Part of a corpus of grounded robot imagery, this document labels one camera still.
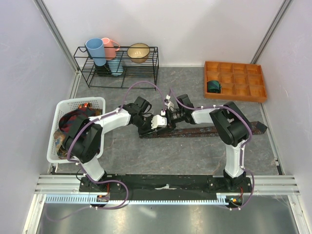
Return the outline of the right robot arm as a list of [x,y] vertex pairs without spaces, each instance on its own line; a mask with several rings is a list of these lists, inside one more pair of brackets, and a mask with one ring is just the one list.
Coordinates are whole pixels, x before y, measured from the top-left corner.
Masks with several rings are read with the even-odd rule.
[[178,122],[189,124],[211,123],[226,148],[226,166],[222,177],[209,177],[211,191],[252,192],[254,182],[247,177],[244,166],[245,146],[251,140],[252,127],[234,102],[212,108],[195,108],[188,95],[176,98],[178,108],[167,100],[166,118],[168,126],[174,128]]

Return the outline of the green tie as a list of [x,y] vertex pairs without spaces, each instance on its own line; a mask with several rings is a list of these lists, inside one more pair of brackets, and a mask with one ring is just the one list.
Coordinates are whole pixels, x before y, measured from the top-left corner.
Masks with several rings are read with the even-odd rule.
[[207,92],[208,93],[221,93],[221,84],[218,80],[210,80],[207,82]]

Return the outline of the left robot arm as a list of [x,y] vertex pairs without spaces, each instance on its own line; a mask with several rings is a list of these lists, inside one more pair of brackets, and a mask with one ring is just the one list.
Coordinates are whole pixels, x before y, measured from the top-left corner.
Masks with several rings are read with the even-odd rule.
[[134,125],[142,132],[155,130],[152,121],[163,115],[154,116],[149,112],[151,108],[149,101],[137,97],[134,102],[103,115],[96,116],[92,108],[82,107],[61,118],[59,129],[64,134],[62,147],[67,151],[67,160],[80,166],[95,191],[101,192],[107,186],[107,173],[97,158],[104,135],[128,125]]

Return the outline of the brown floral tie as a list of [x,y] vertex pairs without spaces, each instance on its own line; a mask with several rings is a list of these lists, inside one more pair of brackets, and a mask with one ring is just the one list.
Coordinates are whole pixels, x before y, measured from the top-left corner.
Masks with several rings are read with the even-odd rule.
[[[264,134],[268,127],[259,121],[251,122],[253,135]],[[151,138],[185,138],[185,137],[218,137],[219,133],[214,126],[184,128],[184,129],[162,129],[156,132],[150,132],[139,135],[140,139]]]

